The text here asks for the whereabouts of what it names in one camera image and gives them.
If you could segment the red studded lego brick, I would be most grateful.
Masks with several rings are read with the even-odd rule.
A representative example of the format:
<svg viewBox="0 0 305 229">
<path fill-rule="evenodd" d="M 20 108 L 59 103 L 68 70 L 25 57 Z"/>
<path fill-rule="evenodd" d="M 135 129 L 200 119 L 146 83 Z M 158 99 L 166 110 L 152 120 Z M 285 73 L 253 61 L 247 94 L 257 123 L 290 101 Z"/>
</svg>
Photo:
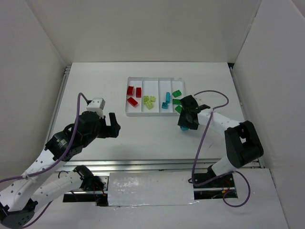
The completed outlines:
<svg viewBox="0 0 305 229">
<path fill-rule="evenodd" d="M 136 87 L 135 96 L 136 96 L 136 98 L 142 97 L 142 89 L 140 87 Z"/>
</svg>

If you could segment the green long lego plate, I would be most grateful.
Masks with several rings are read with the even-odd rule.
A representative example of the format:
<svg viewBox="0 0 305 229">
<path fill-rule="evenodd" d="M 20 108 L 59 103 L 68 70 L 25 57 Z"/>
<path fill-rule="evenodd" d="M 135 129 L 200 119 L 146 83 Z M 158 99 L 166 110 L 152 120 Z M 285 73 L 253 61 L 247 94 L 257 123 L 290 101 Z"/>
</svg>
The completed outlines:
<svg viewBox="0 0 305 229">
<path fill-rule="evenodd" d="M 174 105 L 181 105 L 181 101 L 179 99 L 173 99 Z"/>
</svg>

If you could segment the blue long lego brick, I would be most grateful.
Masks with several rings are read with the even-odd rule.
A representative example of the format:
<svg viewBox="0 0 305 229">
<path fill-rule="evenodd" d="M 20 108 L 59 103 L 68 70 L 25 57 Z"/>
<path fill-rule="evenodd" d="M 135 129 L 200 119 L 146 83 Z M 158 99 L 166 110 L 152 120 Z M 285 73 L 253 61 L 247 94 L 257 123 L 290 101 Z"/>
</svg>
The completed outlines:
<svg viewBox="0 0 305 229">
<path fill-rule="evenodd" d="M 166 92 L 166 95 L 165 95 L 165 102 L 167 104 L 169 104 L 171 101 L 171 93 L 170 92 Z"/>
</svg>

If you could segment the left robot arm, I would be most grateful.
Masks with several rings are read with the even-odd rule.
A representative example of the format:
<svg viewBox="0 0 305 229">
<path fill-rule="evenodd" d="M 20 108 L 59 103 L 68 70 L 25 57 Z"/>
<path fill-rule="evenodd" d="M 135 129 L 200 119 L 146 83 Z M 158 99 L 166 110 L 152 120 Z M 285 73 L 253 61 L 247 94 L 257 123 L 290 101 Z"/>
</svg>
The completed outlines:
<svg viewBox="0 0 305 229">
<path fill-rule="evenodd" d="M 96 138 L 117 138 L 120 125 L 115 113 L 105 116 L 85 111 L 73 124 L 53 135 L 39 157 L 13 183 L 0 192 L 0 223 L 10 229 L 23 229 L 41 207 L 68 191 L 103 191 L 104 182 L 85 166 L 76 166 L 54 182 L 45 181 Z"/>
</svg>

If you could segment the green lego brick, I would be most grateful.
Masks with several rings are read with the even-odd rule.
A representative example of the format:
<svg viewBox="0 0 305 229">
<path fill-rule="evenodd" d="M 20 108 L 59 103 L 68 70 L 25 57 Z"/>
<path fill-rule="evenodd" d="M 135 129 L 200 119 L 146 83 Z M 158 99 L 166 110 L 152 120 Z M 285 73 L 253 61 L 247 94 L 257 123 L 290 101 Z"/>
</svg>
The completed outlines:
<svg viewBox="0 0 305 229">
<path fill-rule="evenodd" d="M 176 106 L 175 111 L 180 114 L 182 111 L 182 107 L 180 105 Z"/>
<path fill-rule="evenodd" d="M 172 93 L 172 95 L 173 95 L 174 98 L 177 98 L 177 97 L 181 96 L 182 93 L 181 93 L 180 90 L 176 90 L 176 91 L 174 91 L 174 92 Z"/>
</svg>

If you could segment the blue oval lego block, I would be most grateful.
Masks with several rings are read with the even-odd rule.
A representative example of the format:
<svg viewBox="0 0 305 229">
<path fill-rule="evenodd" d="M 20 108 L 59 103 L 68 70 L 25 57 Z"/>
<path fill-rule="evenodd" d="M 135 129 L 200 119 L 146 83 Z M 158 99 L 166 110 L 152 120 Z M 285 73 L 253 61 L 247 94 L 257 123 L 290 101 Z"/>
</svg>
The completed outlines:
<svg viewBox="0 0 305 229">
<path fill-rule="evenodd" d="M 181 126 L 180 129 L 181 129 L 182 131 L 187 131 L 187 130 L 189 130 L 189 128 L 188 128 L 188 127 L 185 127 L 185 126 Z"/>
</svg>

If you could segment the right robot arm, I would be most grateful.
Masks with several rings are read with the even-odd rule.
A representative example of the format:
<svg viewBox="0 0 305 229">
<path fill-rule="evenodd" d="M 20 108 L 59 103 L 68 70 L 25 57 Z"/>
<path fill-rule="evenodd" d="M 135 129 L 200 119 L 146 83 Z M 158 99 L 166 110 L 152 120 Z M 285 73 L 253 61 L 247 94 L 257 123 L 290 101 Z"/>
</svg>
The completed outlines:
<svg viewBox="0 0 305 229">
<path fill-rule="evenodd" d="M 195 187 L 204 186 L 218 178 L 232 174 L 264 154 L 264 149 L 252 122 L 248 120 L 239 122 L 216 112 L 217 109 L 229 104 L 229 98 L 223 93 L 219 94 L 225 98 L 226 102 L 212 108 L 205 104 L 199 105 L 192 95 L 180 100 L 182 110 L 178 126 L 182 130 L 197 130 L 200 125 L 205 126 L 192 167 L 191 183 Z M 199 183 L 195 180 L 195 169 L 209 129 L 224 135 L 226 153 L 218 162 L 209 166 L 207 172 L 209 179 Z"/>
</svg>

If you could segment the small blue lego brick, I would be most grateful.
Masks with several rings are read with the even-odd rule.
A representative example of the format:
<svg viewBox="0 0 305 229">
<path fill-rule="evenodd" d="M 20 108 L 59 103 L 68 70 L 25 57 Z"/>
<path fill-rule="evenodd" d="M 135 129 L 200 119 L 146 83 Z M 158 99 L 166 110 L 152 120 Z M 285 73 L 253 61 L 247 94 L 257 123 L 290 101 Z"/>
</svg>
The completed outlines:
<svg viewBox="0 0 305 229">
<path fill-rule="evenodd" d="M 168 103 L 162 102 L 162 109 L 168 109 Z"/>
</svg>

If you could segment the red sloped lego brick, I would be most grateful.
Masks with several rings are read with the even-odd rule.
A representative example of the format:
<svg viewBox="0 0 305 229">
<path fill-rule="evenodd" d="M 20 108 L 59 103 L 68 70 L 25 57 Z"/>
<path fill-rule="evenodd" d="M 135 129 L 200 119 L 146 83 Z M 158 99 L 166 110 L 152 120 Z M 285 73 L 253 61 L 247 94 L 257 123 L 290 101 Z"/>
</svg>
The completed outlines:
<svg viewBox="0 0 305 229">
<path fill-rule="evenodd" d="M 132 106 L 132 107 L 137 107 L 138 106 L 138 102 L 133 98 L 133 97 L 129 97 L 127 99 L 127 102 Z"/>
</svg>

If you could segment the red flower cylinder lego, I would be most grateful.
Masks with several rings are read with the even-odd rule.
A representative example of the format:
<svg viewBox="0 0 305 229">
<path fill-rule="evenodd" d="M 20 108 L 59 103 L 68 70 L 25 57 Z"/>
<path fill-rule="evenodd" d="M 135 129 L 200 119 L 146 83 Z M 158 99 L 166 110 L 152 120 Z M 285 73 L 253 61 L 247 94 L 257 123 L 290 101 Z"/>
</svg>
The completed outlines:
<svg viewBox="0 0 305 229">
<path fill-rule="evenodd" d="M 128 96 L 133 96 L 133 93 L 134 93 L 134 87 L 133 86 L 128 86 L 127 95 Z"/>
</svg>

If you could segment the lime sloped lego brick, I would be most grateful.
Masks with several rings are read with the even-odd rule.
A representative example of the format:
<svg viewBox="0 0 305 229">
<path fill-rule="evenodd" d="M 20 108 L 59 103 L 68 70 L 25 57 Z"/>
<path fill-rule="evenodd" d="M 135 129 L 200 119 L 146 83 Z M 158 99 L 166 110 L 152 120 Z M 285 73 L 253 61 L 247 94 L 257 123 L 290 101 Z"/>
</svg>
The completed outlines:
<svg viewBox="0 0 305 229">
<path fill-rule="evenodd" d="M 144 104 L 147 103 L 149 100 L 150 100 L 149 96 L 145 95 L 145 96 L 143 97 L 143 102 L 144 102 Z"/>
</svg>

